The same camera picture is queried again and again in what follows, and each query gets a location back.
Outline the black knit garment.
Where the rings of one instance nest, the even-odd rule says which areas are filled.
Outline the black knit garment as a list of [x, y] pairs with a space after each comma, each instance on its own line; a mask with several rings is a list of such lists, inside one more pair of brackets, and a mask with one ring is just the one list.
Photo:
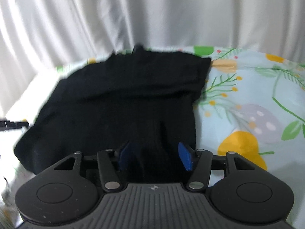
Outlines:
[[210, 65], [210, 58], [140, 45], [87, 65], [58, 82], [14, 154], [38, 174], [74, 152], [90, 156], [131, 142], [143, 148], [141, 166], [156, 159], [169, 169], [180, 142], [196, 144], [193, 104]]

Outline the floral light blue bedsheet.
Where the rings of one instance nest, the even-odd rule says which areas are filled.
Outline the floral light blue bedsheet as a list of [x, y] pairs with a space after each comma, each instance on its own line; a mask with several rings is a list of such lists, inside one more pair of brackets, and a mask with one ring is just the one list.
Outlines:
[[[197, 147], [214, 154], [237, 153], [286, 182], [295, 196], [287, 222], [304, 228], [304, 62], [235, 48], [178, 47], [214, 60], [203, 98], [194, 107]], [[34, 123], [59, 79], [107, 55], [88, 58], [37, 74], [7, 114], [9, 120]], [[14, 195], [33, 177], [14, 156], [25, 129], [1, 132], [1, 228], [16, 228], [22, 219]]]

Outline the white curtain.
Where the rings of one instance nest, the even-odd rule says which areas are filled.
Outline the white curtain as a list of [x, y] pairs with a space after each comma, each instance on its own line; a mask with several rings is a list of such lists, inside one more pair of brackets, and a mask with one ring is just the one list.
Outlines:
[[304, 60], [304, 0], [1, 0], [1, 116], [46, 69], [141, 43]]

